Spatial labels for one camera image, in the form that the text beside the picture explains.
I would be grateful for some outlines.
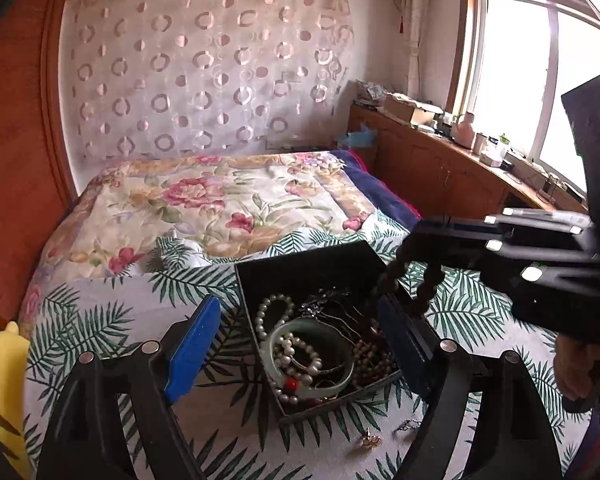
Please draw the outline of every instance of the window frame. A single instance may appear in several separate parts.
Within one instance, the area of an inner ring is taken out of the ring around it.
[[[554,108],[555,93],[557,91],[559,66],[558,37],[560,33],[558,13],[563,12],[599,29],[600,21],[595,19],[595,14],[584,14],[582,8],[570,9],[561,2],[551,2],[548,0],[515,1],[545,7],[550,26],[549,60],[542,97],[542,109],[533,145],[528,153],[522,153],[522,155],[528,160],[542,166],[547,173],[556,174],[561,181],[567,182],[586,197],[586,191],[550,164],[541,160],[540,155],[549,129]],[[461,3],[456,61],[446,102],[446,110],[455,116],[474,111],[484,55],[484,31],[488,10],[488,0],[462,0]]]

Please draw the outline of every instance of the window pane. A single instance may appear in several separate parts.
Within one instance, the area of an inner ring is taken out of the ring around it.
[[[488,0],[474,130],[501,134],[523,153],[536,136],[549,65],[549,14],[544,7]]]
[[[600,30],[577,18],[558,14],[558,81],[554,108],[540,159],[586,190],[582,159],[561,96],[600,75]]]

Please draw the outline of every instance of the window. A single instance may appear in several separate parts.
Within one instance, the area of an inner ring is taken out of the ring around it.
[[[505,134],[527,158],[586,192],[582,159],[562,106],[600,75],[600,24],[577,0],[474,0],[472,63],[454,111],[474,129]]]

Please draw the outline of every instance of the patterned wall covering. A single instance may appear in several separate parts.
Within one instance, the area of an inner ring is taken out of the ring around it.
[[[65,135],[88,160],[327,140],[348,0],[69,0]]]

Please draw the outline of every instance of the white window frame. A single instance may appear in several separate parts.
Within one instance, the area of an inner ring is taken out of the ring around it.
[[[524,3],[531,3],[530,0],[516,0]],[[475,101],[478,93],[478,86],[480,85],[480,71],[482,69],[482,58],[484,55],[484,31],[486,26],[486,16],[488,10],[488,0],[476,0],[475,5],[475,20],[477,25],[475,27],[476,37],[474,40],[474,50],[471,53],[471,68],[468,74],[467,81],[467,92],[461,98],[461,111],[462,112],[473,112],[475,107]],[[566,12],[564,6],[551,4],[547,1],[538,3],[538,5],[545,7],[548,13],[549,29],[550,29],[550,46],[549,46],[549,60],[546,71],[546,83],[544,86],[544,94],[542,96],[542,109],[540,118],[538,120],[538,127],[536,128],[536,134],[534,136],[534,142],[529,149],[528,153],[522,153],[528,160],[539,164],[544,168],[547,173],[556,174],[560,180],[567,182],[577,192],[583,196],[587,196],[586,191],[576,185],[571,179],[564,176],[562,173],[557,171],[551,165],[547,164],[544,160],[541,160],[540,155],[542,147],[546,140],[546,134],[549,129],[549,122],[554,108],[555,92],[558,81],[558,62],[559,62],[559,49],[558,49],[558,37],[560,34],[560,27],[558,24],[558,11],[564,12],[570,16],[578,18],[589,25],[600,28],[600,23],[595,22],[590,16],[585,16],[583,13],[577,11]]]

